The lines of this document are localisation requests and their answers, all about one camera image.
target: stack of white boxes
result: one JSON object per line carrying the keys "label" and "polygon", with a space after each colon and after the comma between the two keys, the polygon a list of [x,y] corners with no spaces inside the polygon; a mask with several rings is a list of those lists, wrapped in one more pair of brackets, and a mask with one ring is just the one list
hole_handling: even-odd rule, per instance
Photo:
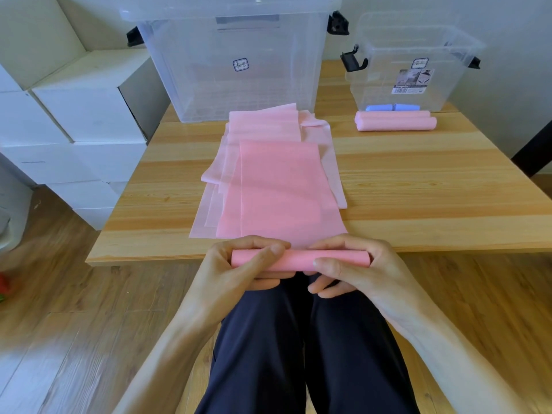
{"label": "stack of white boxes", "polygon": [[86,53],[56,0],[0,0],[0,34],[0,152],[103,228],[169,104],[147,50]]}

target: dark trousers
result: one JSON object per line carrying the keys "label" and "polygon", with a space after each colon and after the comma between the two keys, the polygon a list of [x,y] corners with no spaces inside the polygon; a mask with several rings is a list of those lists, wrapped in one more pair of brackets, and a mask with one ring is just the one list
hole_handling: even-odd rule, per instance
{"label": "dark trousers", "polygon": [[245,292],[223,320],[197,413],[304,414],[305,383],[317,414],[419,413],[383,316],[360,292],[311,295],[315,278]]}

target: forearm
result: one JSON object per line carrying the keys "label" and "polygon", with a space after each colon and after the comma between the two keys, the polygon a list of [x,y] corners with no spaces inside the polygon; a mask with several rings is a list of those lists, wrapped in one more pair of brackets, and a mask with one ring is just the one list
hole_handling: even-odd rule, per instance
{"label": "forearm", "polygon": [[426,312],[407,335],[457,412],[531,412],[437,306]]}
{"label": "forearm", "polygon": [[210,329],[174,319],[165,329],[114,410],[117,414],[174,414]]}

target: hand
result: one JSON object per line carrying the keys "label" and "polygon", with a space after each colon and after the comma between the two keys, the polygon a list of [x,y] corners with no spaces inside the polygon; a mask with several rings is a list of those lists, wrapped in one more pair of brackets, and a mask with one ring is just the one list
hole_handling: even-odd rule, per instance
{"label": "hand", "polygon": [[[333,298],[358,289],[402,335],[405,335],[411,323],[418,319],[418,315],[437,308],[412,276],[404,261],[387,242],[338,235],[323,239],[313,244],[311,248],[366,250],[372,259],[369,268],[354,266],[334,258],[315,259],[314,265],[318,272],[328,277],[330,281],[340,280],[337,285],[318,292],[321,298]],[[311,287],[317,281],[318,279],[309,286],[311,292],[313,292]],[[326,279],[322,279],[321,284],[326,282]]]}
{"label": "hand", "polygon": [[[264,271],[290,246],[285,241],[255,235],[214,244],[207,251],[175,319],[191,321],[201,329],[214,332],[246,290],[275,288],[280,279],[295,275],[294,271]],[[232,269],[232,250],[250,248],[263,250],[246,264]]]}

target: table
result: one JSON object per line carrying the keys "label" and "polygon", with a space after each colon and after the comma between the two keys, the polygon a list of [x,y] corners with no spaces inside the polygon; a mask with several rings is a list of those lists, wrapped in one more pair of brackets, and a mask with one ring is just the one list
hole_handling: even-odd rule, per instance
{"label": "table", "polygon": [[[399,252],[552,248],[552,201],[456,108],[431,132],[358,132],[343,75],[323,63],[315,114],[331,125],[350,233]],[[169,107],[87,263],[201,258],[220,241],[188,234],[224,126]]]}

